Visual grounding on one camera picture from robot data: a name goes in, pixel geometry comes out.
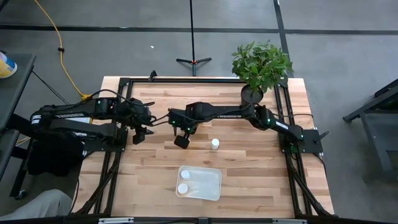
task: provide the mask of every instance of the tripod stand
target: tripod stand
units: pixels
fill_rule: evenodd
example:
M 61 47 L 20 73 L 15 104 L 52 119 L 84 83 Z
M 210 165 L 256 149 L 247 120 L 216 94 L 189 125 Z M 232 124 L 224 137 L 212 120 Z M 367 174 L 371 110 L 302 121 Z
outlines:
M 195 60 L 195 44 L 193 41 L 193 16 L 192 16 L 192 0 L 189 0 L 189 6 L 190 6 L 190 10 L 191 10 L 191 37 L 192 37 L 192 60 L 185 60 L 185 59 L 180 59 L 177 58 L 176 61 L 178 62 L 185 62 L 188 63 L 192 66 L 192 76 L 196 76 L 197 75 L 197 65 L 200 62 L 208 62 L 211 60 L 211 58 L 204 58 L 204 59 L 200 59 L 200 60 Z

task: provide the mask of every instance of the wooden tabletop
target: wooden tabletop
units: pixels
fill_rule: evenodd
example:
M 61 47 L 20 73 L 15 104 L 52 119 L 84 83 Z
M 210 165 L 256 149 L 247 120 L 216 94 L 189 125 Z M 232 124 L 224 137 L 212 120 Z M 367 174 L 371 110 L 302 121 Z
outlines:
M 104 77 L 102 88 L 117 91 L 118 83 L 119 77 Z M 144 103 L 154 101 L 155 105 L 150 110 L 160 117 L 167 113 L 167 108 L 185 109 L 185 105 L 196 101 L 219 106 L 239 105 L 242 87 L 243 84 L 235 83 L 135 83 L 132 96 Z M 289 91 L 293 113 L 311 113 L 304 80 L 289 79 Z M 112 94 L 102 92 L 101 96 Z M 261 104 L 277 112 L 273 90 L 267 91 Z M 305 129 L 313 128 L 311 116 L 296 116 L 295 122 Z M 138 145 L 132 144 L 135 132 L 129 131 L 121 158 L 112 216 L 294 216 L 285 157 L 280 152 L 275 131 L 260 131 L 243 119 L 214 119 L 199 125 L 197 133 L 190 136 L 188 149 L 181 149 L 173 143 L 175 137 L 170 125 L 150 129 L 155 134 L 146 136 L 146 140 Z M 216 151 L 210 149 L 210 141 L 214 138 L 220 140 L 220 148 Z M 83 162 L 74 210 L 78 210 L 97 187 L 103 157 L 103 152 L 95 152 Z M 312 154 L 303 154 L 303 164 L 308 187 L 333 213 L 322 163 Z M 219 169 L 222 173 L 220 199 L 213 202 L 177 197 L 178 168 L 182 165 Z M 300 190 L 298 194 L 304 211 Z

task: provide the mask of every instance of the white plastic tray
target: white plastic tray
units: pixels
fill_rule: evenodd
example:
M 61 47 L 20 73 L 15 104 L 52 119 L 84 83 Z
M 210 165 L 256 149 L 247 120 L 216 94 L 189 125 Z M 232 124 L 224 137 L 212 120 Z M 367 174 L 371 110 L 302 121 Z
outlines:
M 181 172 L 187 170 L 190 178 L 185 180 L 181 177 Z M 188 185 L 188 192 L 180 194 L 178 185 L 185 183 Z M 178 170 L 177 186 L 175 193 L 178 197 L 199 198 L 217 201 L 221 195 L 221 172 L 218 169 L 181 166 Z

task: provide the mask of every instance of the gray floor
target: gray floor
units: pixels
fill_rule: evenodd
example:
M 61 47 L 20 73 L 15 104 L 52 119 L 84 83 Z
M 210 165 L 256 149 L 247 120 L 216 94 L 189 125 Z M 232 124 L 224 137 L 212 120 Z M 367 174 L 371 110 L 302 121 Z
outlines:
M 59 25 L 189 27 L 188 1 L 183 0 L 40 0 Z M 280 0 L 286 29 L 398 29 L 395 0 Z M 197 27 L 277 28 L 272 0 L 194 1 Z M 49 22 L 33 1 L 12 0 L 0 13 L 0 23 Z M 62 32 L 65 65 L 84 93 L 100 88 L 105 75 L 190 76 L 175 58 L 191 58 L 190 34 L 167 32 Z M 197 58 L 213 60 L 198 76 L 232 76 L 230 56 L 239 44 L 253 40 L 280 45 L 278 34 L 197 33 Z M 341 119 L 398 78 L 398 36 L 288 35 L 295 77 L 305 79 L 315 124 L 330 131 L 323 140 L 328 183 L 335 213 L 341 217 L 397 222 L 398 184 L 365 184 L 362 176 L 378 169 L 362 124 Z M 0 48 L 37 55 L 35 71 L 68 101 L 79 97 L 63 74 L 51 31 L 0 30 Z M 30 116 L 44 104 L 59 104 L 36 77 L 31 77 L 17 107 Z M 0 214 L 13 211 L 41 191 L 58 188 L 73 195 L 77 172 L 56 178 L 29 177 L 29 196 L 7 198 L 18 161 L 12 160 L 0 182 Z

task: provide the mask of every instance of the plant pot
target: plant pot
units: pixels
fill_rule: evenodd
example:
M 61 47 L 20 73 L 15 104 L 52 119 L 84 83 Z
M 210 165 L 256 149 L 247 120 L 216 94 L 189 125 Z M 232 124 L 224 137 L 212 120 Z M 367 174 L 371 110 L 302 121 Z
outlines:
M 241 90 L 241 103 L 243 106 L 260 103 L 263 97 L 264 93 L 262 90 L 255 92 L 250 88 L 250 85 L 245 85 Z

